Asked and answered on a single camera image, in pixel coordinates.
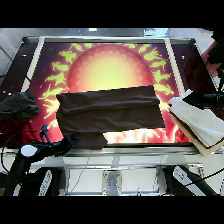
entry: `white border strip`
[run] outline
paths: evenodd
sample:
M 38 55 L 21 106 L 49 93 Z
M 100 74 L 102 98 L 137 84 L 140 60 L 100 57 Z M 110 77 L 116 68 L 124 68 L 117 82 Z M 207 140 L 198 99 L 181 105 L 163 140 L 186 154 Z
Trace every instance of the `white border strip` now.
M 32 79 L 35 68 L 37 66 L 37 62 L 38 62 L 38 59 L 40 57 L 40 52 L 41 52 L 41 50 L 44 46 L 44 40 L 45 40 L 45 37 L 39 37 L 37 48 L 36 48 L 36 50 L 33 54 L 33 59 L 32 59 L 32 62 L 30 63 L 30 67 L 29 67 L 29 70 L 27 72 L 27 77 L 30 80 Z M 25 92 L 29 88 L 29 86 L 30 86 L 30 82 L 25 78 L 25 81 L 23 83 L 23 87 L 21 89 L 21 92 Z
M 173 69 L 174 78 L 175 78 L 175 81 L 176 81 L 176 85 L 177 85 L 179 94 L 183 94 L 183 93 L 185 93 L 185 89 L 184 89 L 184 85 L 183 85 L 183 82 L 182 82 L 182 79 L 181 79 L 181 76 L 180 76 L 179 69 L 177 67 L 177 63 L 176 63 L 176 59 L 175 59 L 173 49 L 172 49 L 172 46 L 171 46 L 171 43 L 170 43 L 170 39 L 169 38 L 164 38 L 164 40 L 165 40 L 166 49 L 167 49 L 167 52 L 168 52 L 168 55 L 169 55 L 170 63 L 171 63 L 172 69 Z

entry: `metal bracket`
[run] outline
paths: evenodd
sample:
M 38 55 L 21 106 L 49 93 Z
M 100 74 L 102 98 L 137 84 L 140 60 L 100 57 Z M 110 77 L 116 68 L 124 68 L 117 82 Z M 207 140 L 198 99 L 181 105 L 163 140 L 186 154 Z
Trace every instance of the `metal bracket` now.
M 120 170 L 104 170 L 102 176 L 102 194 L 104 196 L 121 195 Z

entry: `dark brown folded cloth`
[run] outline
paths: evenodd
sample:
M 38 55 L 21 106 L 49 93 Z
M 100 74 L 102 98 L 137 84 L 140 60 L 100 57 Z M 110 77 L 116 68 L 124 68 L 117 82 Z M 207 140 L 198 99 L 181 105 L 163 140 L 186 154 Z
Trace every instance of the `dark brown folded cloth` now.
M 153 86 L 62 93 L 57 99 L 61 132 L 80 138 L 79 148 L 101 149 L 105 132 L 165 127 Z

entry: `white towel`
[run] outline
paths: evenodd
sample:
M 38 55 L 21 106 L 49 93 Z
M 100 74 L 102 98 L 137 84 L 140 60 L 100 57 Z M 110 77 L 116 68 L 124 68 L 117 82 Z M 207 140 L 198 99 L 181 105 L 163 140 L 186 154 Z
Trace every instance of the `white towel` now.
M 173 97 L 170 111 L 188 125 L 205 147 L 211 147 L 224 137 L 224 121 L 211 110 L 201 110 L 182 100 L 191 93 L 188 89 L 180 97 Z

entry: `folded fabric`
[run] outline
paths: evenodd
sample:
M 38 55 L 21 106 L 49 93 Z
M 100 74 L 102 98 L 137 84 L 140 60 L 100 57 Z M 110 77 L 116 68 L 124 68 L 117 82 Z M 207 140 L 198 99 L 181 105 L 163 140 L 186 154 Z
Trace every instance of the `folded fabric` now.
M 19 120 L 26 123 L 39 112 L 29 90 L 9 95 L 0 103 L 0 121 Z
M 94 140 L 95 149 L 105 146 L 105 132 L 164 127 L 153 86 L 62 93 L 57 99 L 56 117 L 62 134 L 80 137 L 80 143 L 85 138 L 87 148 Z
M 209 148 L 224 138 L 224 121 L 209 109 L 201 110 L 184 102 L 182 99 L 191 92 L 187 90 L 180 97 L 172 98 L 170 111 L 193 131 L 205 147 Z

